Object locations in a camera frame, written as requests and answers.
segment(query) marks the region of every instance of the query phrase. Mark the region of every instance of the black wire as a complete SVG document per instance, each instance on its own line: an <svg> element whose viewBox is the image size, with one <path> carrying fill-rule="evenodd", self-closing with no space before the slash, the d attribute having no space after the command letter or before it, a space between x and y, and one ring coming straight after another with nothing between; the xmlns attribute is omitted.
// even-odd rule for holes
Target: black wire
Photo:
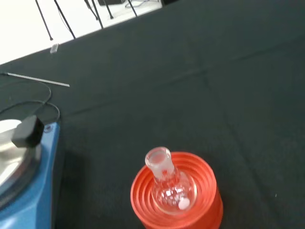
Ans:
<svg viewBox="0 0 305 229"><path fill-rule="evenodd" d="M66 25L66 23L63 21L62 16L61 16L61 12L60 12L59 10L58 10L58 13L59 13L59 16L61 17L62 23L66 26L67 30L68 30L69 32L71 32L71 31L69 30L68 26Z"/></svg>
<svg viewBox="0 0 305 229"><path fill-rule="evenodd" d="M52 90L45 83L38 82L38 81L16 81L16 82L11 82L11 83L7 83L7 84L4 84L4 85L1 85L0 86L0 90L2 88L7 88L8 86L12 86L12 85L15 85L15 84L20 84L20 83L39 83L39 84L42 84L42 85L44 85L49 90L49 95L48 95L48 97L44 101L42 101L42 100L28 100L28 101L21 101L21 102L17 102L15 104L9 105L9 106L3 108L2 110L0 110L0 114L6 112L6 111L8 111L8 110L10 110L10 109L12 109L12 108L14 108L16 106L19 106L19 105L28 104L28 103L40 103L41 105L38 108L36 108L33 112L31 112L31 114L29 114L28 116L36 114L42 107L44 107L45 105L48 105L48 106L51 106L51 107L53 107L53 108L55 108L57 110L57 117L56 117L55 121L56 122L59 121L59 119L61 117L61 112L60 112L59 108L56 105L54 105L52 103L49 103L49 100L52 97Z"/></svg>

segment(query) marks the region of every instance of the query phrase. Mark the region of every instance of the red cork ring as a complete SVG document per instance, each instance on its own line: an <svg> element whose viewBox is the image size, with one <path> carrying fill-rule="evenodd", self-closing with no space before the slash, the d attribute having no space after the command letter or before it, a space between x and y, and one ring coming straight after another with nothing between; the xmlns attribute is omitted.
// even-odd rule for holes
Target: red cork ring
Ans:
<svg viewBox="0 0 305 229"><path fill-rule="evenodd" d="M181 215L168 215L152 198L153 173L144 166L131 188L132 208L146 229L218 229L223 217L223 202L211 167L200 157L186 152L173 152L173 164L193 177L197 185L194 206Z"/></svg>

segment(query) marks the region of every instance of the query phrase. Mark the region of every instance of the glass flask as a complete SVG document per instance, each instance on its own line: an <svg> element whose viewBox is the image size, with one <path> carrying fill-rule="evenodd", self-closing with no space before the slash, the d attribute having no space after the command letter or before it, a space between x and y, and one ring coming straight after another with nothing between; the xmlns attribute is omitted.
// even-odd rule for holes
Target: glass flask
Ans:
<svg viewBox="0 0 305 229"><path fill-rule="evenodd" d="M166 214L185 213L195 203L196 184L191 176L176 168L169 149L157 147L148 152L145 163L154 175L152 198Z"/></svg>

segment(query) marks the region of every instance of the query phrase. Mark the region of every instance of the black tripod leg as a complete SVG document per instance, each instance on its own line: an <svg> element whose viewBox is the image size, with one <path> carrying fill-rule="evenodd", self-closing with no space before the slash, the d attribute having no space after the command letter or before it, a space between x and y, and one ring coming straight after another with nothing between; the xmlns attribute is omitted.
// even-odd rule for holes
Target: black tripod leg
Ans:
<svg viewBox="0 0 305 229"><path fill-rule="evenodd" d="M67 20L66 20L66 18L65 18L65 15L63 15L63 13L62 13L62 11L61 11L61 8L59 7L57 1L54 0L54 2L55 2L55 4L56 4L56 6L57 6L59 12L61 13L62 18L64 19L66 25L68 26L68 29L69 29L70 33L72 34L72 37L75 39L76 37L74 36L74 33L73 33L72 29L70 28L70 25L68 24L68 22L67 22Z"/></svg>
<svg viewBox="0 0 305 229"><path fill-rule="evenodd" d="M110 12L110 9L109 9L109 6L108 6L106 0L104 0L104 3L105 3L105 5L106 5L106 7L107 7L107 10L108 10L108 12L109 12L110 19L113 19L113 15L112 15L111 12Z"/></svg>
<svg viewBox="0 0 305 229"><path fill-rule="evenodd" d="M92 8L90 7L88 0L85 0L85 3L86 3L86 5L87 5L88 9L90 9L90 11L91 11L91 12L93 13L93 15L95 16L95 19L98 20L97 16L95 15L95 13L93 12Z"/></svg>
<svg viewBox="0 0 305 229"><path fill-rule="evenodd" d="M52 41L53 38L51 37L50 31L49 31L49 29L48 29L47 23L46 23L46 21L45 21L45 19L44 19L44 16L43 16L43 14L42 14L42 11L41 11L41 9L40 9L40 6L39 6L39 4L38 4L38 1L37 1L37 0L35 0L35 1L36 1L38 10L39 10L39 12L40 12L41 18L42 18L42 20L43 20L44 26L46 27L46 29L47 29L47 31L48 31L48 35L49 35L49 37L50 37L50 41Z"/></svg>
<svg viewBox="0 0 305 229"><path fill-rule="evenodd" d="M128 2L129 2L129 5L130 5L130 7L132 8L132 10L133 10L133 12L134 12L134 15L135 15L136 17L138 17L137 13L135 12L135 10L134 10L134 8L133 8L133 6L132 6L132 2L131 2L130 0L128 0Z"/></svg>
<svg viewBox="0 0 305 229"><path fill-rule="evenodd" d="M97 18L99 19L99 23L100 23L100 25L101 25L101 28L103 29L104 27L103 27L103 25L102 25L100 15L99 15L99 13L98 13L98 11L97 11L97 9L96 9L96 5L95 5L95 3L94 3L94 0L92 0L92 4L93 4L94 10L95 10L95 12L96 12Z"/></svg>

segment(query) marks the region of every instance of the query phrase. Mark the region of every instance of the black tablecloth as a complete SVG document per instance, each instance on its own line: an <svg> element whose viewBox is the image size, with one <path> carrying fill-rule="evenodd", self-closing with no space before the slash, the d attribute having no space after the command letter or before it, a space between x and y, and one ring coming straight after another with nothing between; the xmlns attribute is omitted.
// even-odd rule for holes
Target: black tablecloth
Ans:
<svg viewBox="0 0 305 229"><path fill-rule="evenodd" d="M71 85L52 85L67 151L57 229L142 228L130 187L155 146L211 165L221 228L304 228L304 25L305 1L181 0L0 66ZM0 94L3 107L46 92Z"/></svg>

